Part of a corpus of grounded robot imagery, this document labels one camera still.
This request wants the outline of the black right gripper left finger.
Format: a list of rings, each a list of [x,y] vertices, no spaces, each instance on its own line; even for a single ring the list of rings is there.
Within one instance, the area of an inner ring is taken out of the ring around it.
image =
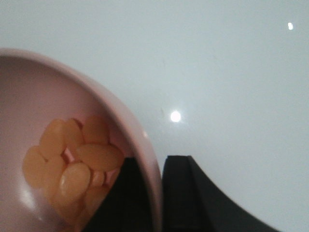
[[[134,158],[126,158],[107,197],[85,227],[87,232],[151,232],[147,189]]]

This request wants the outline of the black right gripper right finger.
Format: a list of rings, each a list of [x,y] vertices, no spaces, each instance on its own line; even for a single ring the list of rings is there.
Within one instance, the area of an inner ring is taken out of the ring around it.
[[[165,232],[273,232],[228,198],[192,156],[168,156],[162,177]]]

